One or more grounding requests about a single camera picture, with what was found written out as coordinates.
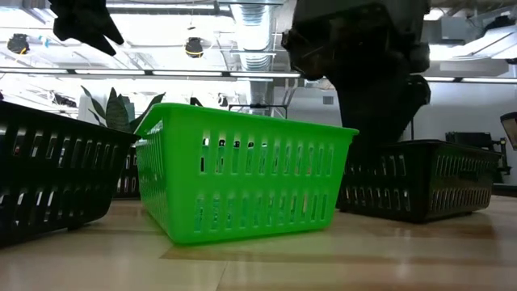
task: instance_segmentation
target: basket slot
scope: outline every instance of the basket slot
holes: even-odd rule
[[[296,160],[295,160],[295,168],[294,168],[294,175],[300,175],[301,170],[301,157],[303,147],[301,145],[297,146],[296,150]]]
[[[398,189],[393,190],[393,196],[395,198],[395,210],[401,211],[402,208],[402,202],[401,202],[401,193],[398,191]]]
[[[52,206],[53,206],[53,203],[55,203],[55,200],[53,199],[54,189],[49,189],[49,190],[51,190],[51,191],[48,192],[47,207],[45,208],[45,211],[44,211],[43,222],[48,222],[48,220],[50,219],[50,213],[52,211]],[[44,196],[44,199],[41,201],[41,203],[44,205],[44,202],[45,202],[45,196]]]
[[[238,150],[238,164],[237,164],[237,174],[246,173],[246,164],[247,164],[247,155],[248,155],[248,146],[250,145],[250,141],[248,140],[248,136],[243,134],[241,137],[240,146],[237,148]]]
[[[85,149],[84,149],[84,156],[82,158],[82,162],[81,162],[81,168],[84,169],[86,168],[86,165],[90,165],[92,163],[92,159],[93,159],[93,141],[92,140],[88,140],[86,141],[86,144],[85,144]]]
[[[314,147],[311,145],[309,147],[309,156],[307,159],[307,175],[314,175],[314,165],[315,165]]]
[[[115,165],[118,164],[116,162],[116,157],[118,157],[118,152],[119,152],[119,146],[118,145],[114,145],[113,146],[113,150],[111,150],[110,170],[112,170],[115,167]],[[88,157],[88,155],[89,155],[89,153],[85,152],[83,161],[86,160],[86,157]],[[134,162],[137,162],[137,156],[136,155],[135,155],[135,158],[134,158]]]
[[[268,146],[267,143],[263,143],[260,148],[260,159],[258,161],[258,173],[260,175],[266,174],[267,152],[269,148],[270,146]]]
[[[386,209],[391,209],[392,208],[392,203],[391,203],[391,192],[389,191],[389,189],[385,189],[385,205],[386,205]]]
[[[6,133],[7,126],[5,124],[0,124],[0,155],[4,154],[5,148],[7,147]]]
[[[250,214],[250,198],[248,195],[244,195],[242,197],[241,204],[241,220],[239,222],[239,227],[244,229],[248,226],[248,215]]]
[[[320,147],[319,151],[317,153],[316,175],[322,174],[323,158],[324,158],[324,150],[322,147]]]
[[[83,150],[84,150],[84,147],[83,147],[82,139],[78,138],[75,141],[74,150],[72,152],[72,160],[70,162],[71,168],[75,168],[77,164],[81,164]]]
[[[298,203],[298,197],[296,194],[291,195],[289,203],[289,223],[294,223],[294,218],[296,216],[296,206]]]
[[[313,194],[312,205],[310,206],[310,221],[316,221],[316,209],[319,202],[317,193]]]
[[[308,201],[308,193],[304,193],[303,194],[303,200],[301,201],[301,215],[300,215],[300,218],[302,221],[306,221],[306,218],[307,218],[307,204],[309,203]]]
[[[219,140],[219,147],[217,148],[216,174],[222,174],[225,171],[225,148],[226,141],[221,138]]]
[[[227,208],[226,208],[226,223],[225,228],[227,230],[231,230],[235,227],[235,207],[236,207],[236,201],[235,196],[232,194],[229,196],[227,200]]]
[[[52,133],[50,130],[40,130],[36,132],[34,145],[32,147],[33,151],[35,151],[35,155],[33,158],[37,158],[39,160],[45,158],[45,155],[48,151],[51,136]]]
[[[325,163],[323,164],[323,175],[330,176],[332,174],[332,162],[334,161],[334,149],[325,150]]]
[[[241,142],[237,138],[233,142],[233,148],[232,148],[232,174],[237,174],[239,169],[239,161],[241,159],[240,156],[240,146]]]
[[[131,155],[127,154],[126,160],[124,163],[124,169],[129,170],[130,167],[131,167]]]
[[[43,131],[37,131],[31,147],[31,158],[35,158],[43,140]]]
[[[280,164],[280,145],[275,144],[275,153],[273,157],[273,165],[271,169],[271,173],[273,175],[278,175],[278,169]]]
[[[219,150],[219,133],[216,131],[212,131],[209,133],[209,143],[207,144],[207,149],[205,148],[206,155],[205,158],[205,171],[207,173],[213,175],[216,173],[216,165],[217,165],[217,151]]]
[[[275,169],[275,163],[276,163],[276,148],[278,146],[278,140],[275,139],[266,139],[264,138],[264,141],[266,142],[266,147],[262,148],[263,152],[263,175],[271,175],[273,174],[273,170]]]
[[[70,188],[65,188],[61,195],[61,207],[60,212],[57,214],[59,219],[64,219],[69,217],[70,215],[70,209],[71,209],[71,198],[72,198],[72,191]]]
[[[81,191],[81,200],[78,201],[78,211],[79,216],[83,217],[87,214],[88,209],[90,209],[91,205],[88,203],[89,197],[91,197],[91,189],[89,186],[86,186],[84,191]]]
[[[31,157],[31,149],[32,144],[34,142],[34,139],[36,137],[36,130],[32,127],[27,128],[27,131],[25,132],[25,136],[23,137],[23,141],[21,143],[20,151],[20,157],[21,158],[30,158]]]
[[[23,147],[23,142],[25,141],[26,133],[27,133],[27,130],[25,128],[18,129],[18,132],[16,133],[14,148],[12,151],[13,156],[20,157],[23,155],[22,147]]]
[[[50,136],[50,140],[48,141],[47,151],[45,153],[46,159],[52,159],[54,150],[56,149],[56,145],[57,145],[57,133],[52,133],[52,135]]]
[[[106,147],[108,145],[105,144],[104,142],[99,142],[98,145],[100,145],[99,156],[97,158],[97,163],[96,163],[95,168],[99,169],[99,170],[104,170],[104,168],[106,167],[106,161],[107,161],[108,155],[110,154],[109,147]]]
[[[124,185],[123,185],[124,193],[129,192],[129,177],[124,178]]]
[[[54,195],[53,195],[52,208],[50,211],[50,216],[48,218],[49,221],[57,221],[57,220],[61,219],[62,199],[63,199],[63,190],[61,190],[60,188],[57,188],[56,191],[54,191]]]
[[[328,201],[329,200],[329,196],[325,193],[322,195],[322,207],[321,207],[321,212],[320,212],[320,217],[319,219],[320,220],[325,220],[325,215],[326,215],[326,209],[328,207]]]
[[[70,169],[72,167],[72,157],[74,155],[75,146],[77,143],[77,137],[72,136],[69,138],[68,144],[65,147],[65,150],[63,151],[62,155],[62,161],[61,161],[61,167]]]
[[[38,188],[36,189],[36,196],[35,196],[35,204],[32,206],[32,209],[31,209],[31,214],[29,216],[29,221],[28,221],[28,224],[30,226],[33,226],[35,224],[37,224],[37,220],[36,220],[36,217],[37,217],[37,213],[39,212],[39,209],[41,208],[41,197],[43,196],[43,189],[42,188]]]
[[[259,227],[262,225],[261,213],[263,207],[263,196],[258,195],[256,203],[253,204],[253,227]]]
[[[269,195],[267,198],[267,210],[266,210],[266,226],[273,225],[273,213],[275,209],[275,193]]]
[[[16,143],[18,142],[19,127],[16,124],[4,125],[5,134],[3,135],[2,154],[15,155]]]
[[[260,140],[257,140],[254,144],[253,158],[251,159],[251,174],[253,176],[256,176],[259,174],[260,159],[263,155],[263,151],[267,152],[267,141],[260,142]]]
[[[366,193],[364,193],[364,188],[361,187],[356,191],[358,191],[359,203],[361,206],[366,207]]]
[[[106,163],[107,163],[107,161],[110,160],[110,157],[111,157],[111,145],[106,144],[104,146],[104,151],[103,151],[103,161],[100,166],[100,168],[102,170],[104,170],[106,168]],[[131,165],[131,157],[129,157],[129,159],[128,159],[128,165]]]
[[[399,154],[398,155],[398,162],[399,162],[399,165],[400,165],[400,168],[401,168],[401,175],[402,176],[406,176],[407,175],[407,171],[406,171],[406,157],[404,157],[404,154]]]
[[[195,200],[194,232],[201,232],[204,219],[204,197]]]
[[[411,211],[410,193],[407,190],[404,190],[403,193],[404,193],[404,196],[403,196],[404,210],[406,212],[410,212]]]
[[[291,170],[291,159],[292,159],[292,148],[291,145],[285,147],[285,163],[284,163],[284,175],[288,175]]]
[[[285,221],[285,211],[286,211],[286,208],[287,208],[287,196],[286,196],[286,193],[283,192],[280,196],[280,201],[279,201],[279,208],[278,208],[278,221],[277,221],[277,224],[279,226],[282,226],[286,221]]]
[[[375,208],[375,197],[373,196],[373,189],[368,187],[367,193],[368,193],[367,197],[370,200],[370,203],[369,203],[370,207]]]
[[[219,226],[219,220],[221,219],[221,197],[216,195],[212,201],[212,219],[210,223],[210,230],[217,230]]]
[[[28,225],[28,216],[30,215],[34,192],[27,188],[20,189],[18,193],[18,202],[15,210],[15,227],[26,227]]]
[[[253,163],[253,157],[254,157],[255,151],[254,151],[254,143],[252,141],[248,142],[248,148],[246,149],[246,172],[245,174],[250,175],[251,174],[251,167]]]
[[[65,137],[63,140],[63,145],[60,150],[59,162],[57,164],[58,167],[65,167],[65,157],[67,155],[67,149],[69,148],[70,137]]]
[[[84,202],[85,202],[85,191],[83,187],[78,187],[75,189],[74,193],[74,203],[73,203],[73,212],[74,217],[81,217],[84,215]]]

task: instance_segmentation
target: wooden floor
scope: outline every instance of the wooden floor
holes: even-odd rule
[[[336,213],[310,234],[174,247],[137,202],[0,250],[0,290],[517,290],[517,199],[413,226]]]

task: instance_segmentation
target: potted plant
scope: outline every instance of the potted plant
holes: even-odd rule
[[[94,115],[94,118],[99,122],[100,126],[108,127],[110,129],[119,130],[126,133],[134,133],[138,125],[143,121],[145,115],[149,109],[157,103],[160,103],[165,96],[165,93],[155,96],[145,112],[142,113],[138,118],[130,120],[128,110],[126,107],[126,99],[122,95],[116,93],[115,88],[110,91],[109,98],[106,106],[101,105],[92,94],[85,88],[82,88],[86,96],[90,97],[93,104],[94,110],[90,112]],[[104,124],[101,121],[101,117],[106,121]],[[139,181],[138,181],[138,169],[137,169],[137,153],[134,147],[129,148],[128,155],[125,159],[125,164],[120,174],[116,193],[114,195],[116,199],[138,199],[140,198]]]

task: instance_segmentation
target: ceiling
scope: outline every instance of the ceiling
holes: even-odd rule
[[[38,9],[23,9],[16,7],[22,0],[7,0],[10,7],[0,7],[0,67],[21,68],[74,68],[74,69],[114,69],[114,70],[242,70],[241,57],[245,52],[239,49],[237,39],[237,26],[227,10],[228,2],[257,2],[260,0],[219,0],[219,14],[213,11],[212,5],[198,6],[191,9],[185,5],[176,5],[174,8],[164,2],[178,2],[162,0],[160,5],[153,6],[147,2],[156,3],[155,0],[140,0],[139,3],[125,0],[107,0],[107,6],[111,11],[111,17],[115,21],[126,43],[116,48],[115,57],[110,57],[76,40],[59,41],[53,35],[54,15],[49,12],[48,3],[45,0],[34,0],[32,3],[40,5]],[[292,13],[296,0],[262,0],[269,3],[283,3],[274,5],[273,10],[273,38],[272,47],[265,53],[273,55],[271,69],[274,71],[289,71],[289,59],[287,53],[280,46],[281,32],[289,29],[292,22]],[[449,13],[451,16],[465,17],[483,15],[490,11],[508,9],[517,5],[517,1],[495,0],[433,0],[433,7]],[[30,52],[27,55],[14,54],[6,48],[7,41],[15,33],[23,33],[29,36]],[[204,56],[200,59],[192,59],[185,53],[185,42],[189,37],[200,37],[204,40]],[[479,64],[463,64],[461,69],[465,72],[471,69],[475,74],[486,76],[492,73],[477,72]],[[441,65],[431,68],[434,75],[440,75]],[[229,85],[208,82],[199,82],[193,86],[191,81],[163,81],[163,80],[134,80],[131,78],[108,79],[91,77],[80,78],[54,78],[31,77],[27,75],[7,75],[0,79],[2,90],[9,91],[11,96],[24,98],[28,103],[42,103],[42,108],[49,106],[55,108],[55,104],[48,104],[48,93],[57,93],[77,98],[80,95],[80,86],[99,87],[107,92],[108,88],[115,86],[117,90],[126,95],[146,96],[167,92],[176,92],[170,98],[185,98],[192,94],[206,95],[209,102],[213,92],[221,92],[236,97],[246,94],[241,92],[242,84]]]

